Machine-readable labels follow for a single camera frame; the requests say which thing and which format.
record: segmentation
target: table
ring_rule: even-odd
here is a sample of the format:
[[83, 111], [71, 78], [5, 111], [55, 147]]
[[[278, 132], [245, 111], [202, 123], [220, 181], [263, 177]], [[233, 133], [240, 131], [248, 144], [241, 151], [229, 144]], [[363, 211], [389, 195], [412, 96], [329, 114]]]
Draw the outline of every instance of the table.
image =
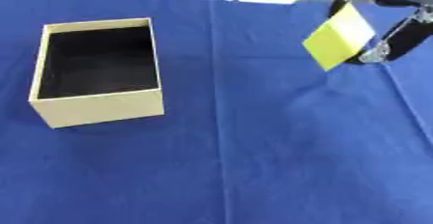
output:
[[[0, 2], [0, 222], [433, 221], [431, 40], [328, 73], [329, 3]], [[411, 9], [359, 5], [378, 34]], [[154, 19], [166, 115], [52, 130], [27, 103], [45, 23]]]

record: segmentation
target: box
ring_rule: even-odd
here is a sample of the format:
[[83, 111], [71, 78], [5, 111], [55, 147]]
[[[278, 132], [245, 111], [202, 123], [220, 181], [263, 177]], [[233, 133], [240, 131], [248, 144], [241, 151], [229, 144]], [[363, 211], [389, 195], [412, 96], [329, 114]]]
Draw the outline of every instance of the box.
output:
[[45, 25], [29, 102], [51, 127], [162, 115], [151, 19]]

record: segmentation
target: robotic arm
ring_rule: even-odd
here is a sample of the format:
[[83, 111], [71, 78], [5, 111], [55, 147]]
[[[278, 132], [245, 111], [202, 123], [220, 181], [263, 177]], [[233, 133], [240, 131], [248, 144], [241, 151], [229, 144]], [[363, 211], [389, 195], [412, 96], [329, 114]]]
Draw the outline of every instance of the robotic arm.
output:
[[[350, 0], [335, 0], [329, 16]], [[373, 0], [382, 6], [415, 6], [417, 10], [397, 23], [371, 49], [363, 50], [347, 62], [355, 64], [392, 61], [406, 54], [433, 33], [433, 0]]]

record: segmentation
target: beige box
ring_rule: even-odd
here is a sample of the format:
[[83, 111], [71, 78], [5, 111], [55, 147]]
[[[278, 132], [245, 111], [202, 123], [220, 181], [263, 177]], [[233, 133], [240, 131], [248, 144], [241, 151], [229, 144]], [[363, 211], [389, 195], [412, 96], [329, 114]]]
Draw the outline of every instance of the beige box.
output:
[[162, 115], [151, 19], [45, 25], [29, 102], [51, 127]]

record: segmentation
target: cardboard box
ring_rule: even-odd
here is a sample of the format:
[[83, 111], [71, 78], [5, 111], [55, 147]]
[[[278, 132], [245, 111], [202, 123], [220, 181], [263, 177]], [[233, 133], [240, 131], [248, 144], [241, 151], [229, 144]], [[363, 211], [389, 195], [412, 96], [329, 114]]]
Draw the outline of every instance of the cardboard box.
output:
[[162, 115], [151, 19], [45, 25], [29, 102], [51, 127]]

